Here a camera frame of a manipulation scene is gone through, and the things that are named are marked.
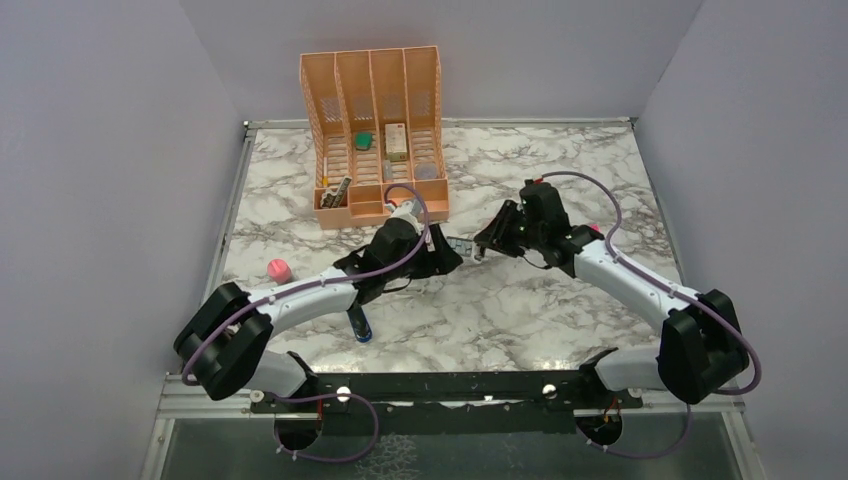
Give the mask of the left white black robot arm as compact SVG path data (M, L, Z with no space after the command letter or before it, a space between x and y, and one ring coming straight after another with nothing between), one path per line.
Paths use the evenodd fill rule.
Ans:
M393 281L447 275L462 262L439 225L391 218L368 244L313 277L252 292L224 283L174 341L184 362L181 379L212 400L249 389L302 410L313 401L315 375L299 355L268 351L273 337L324 315L357 310Z

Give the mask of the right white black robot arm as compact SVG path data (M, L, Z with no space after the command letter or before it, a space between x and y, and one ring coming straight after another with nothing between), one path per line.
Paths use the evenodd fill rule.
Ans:
M642 268L588 225L572 224L558 190L528 180L474 237L479 251L519 258L532 250L548 269L588 283L637 314L660 335L656 346L613 349L581 365L579 398L600 407L616 392L663 390L694 405L722 392L752 360L730 298L699 293Z

